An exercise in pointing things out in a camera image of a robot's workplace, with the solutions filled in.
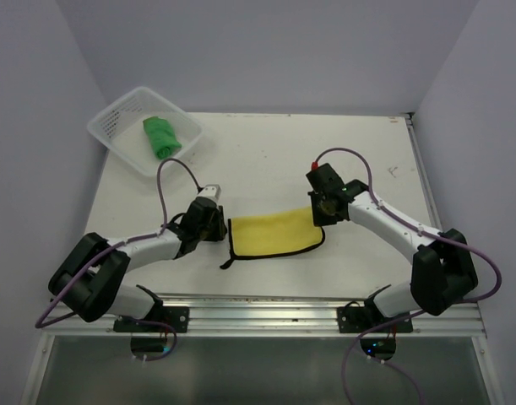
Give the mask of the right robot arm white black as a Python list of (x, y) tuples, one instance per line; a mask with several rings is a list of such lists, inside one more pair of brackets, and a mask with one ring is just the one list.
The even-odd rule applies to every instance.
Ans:
[(394, 317), (412, 311), (439, 316), (478, 285), (465, 237), (456, 229), (426, 227), (379, 199), (366, 183), (344, 183), (329, 165), (314, 164), (306, 174), (312, 188), (312, 219), (317, 227), (352, 222), (371, 231), (411, 265), (410, 279), (387, 285), (364, 301), (363, 320), (382, 331)]

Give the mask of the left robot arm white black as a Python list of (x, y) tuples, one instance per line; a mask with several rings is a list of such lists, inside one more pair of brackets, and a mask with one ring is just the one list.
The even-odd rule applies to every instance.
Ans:
[(157, 299), (140, 287), (122, 284), (126, 273), (162, 261), (180, 259), (198, 243), (225, 239), (224, 209), (207, 197), (196, 197), (185, 213), (158, 232), (108, 240), (95, 232), (82, 237), (48, 283), (55, 302), (92, 322), (105, 314), (129, 316), (144, 331), (163, 320)]

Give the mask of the yellow microfiber towel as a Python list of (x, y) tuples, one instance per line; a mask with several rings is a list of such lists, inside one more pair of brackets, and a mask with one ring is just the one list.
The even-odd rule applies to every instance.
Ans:
[(326, 239), (323, 228), (313, 223), (309, 207), (280, 213), (231, 218), (227, 221), (229, 259), (235, 261), (291, 257), (319, 248)]

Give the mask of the green microfiber towel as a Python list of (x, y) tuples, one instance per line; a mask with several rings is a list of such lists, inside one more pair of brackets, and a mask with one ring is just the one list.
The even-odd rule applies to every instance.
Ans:
[(152, 116), (144, 119), (143, 129), (158, 160), (169, 158), (182, 148), (173, 126), (164, 118)]

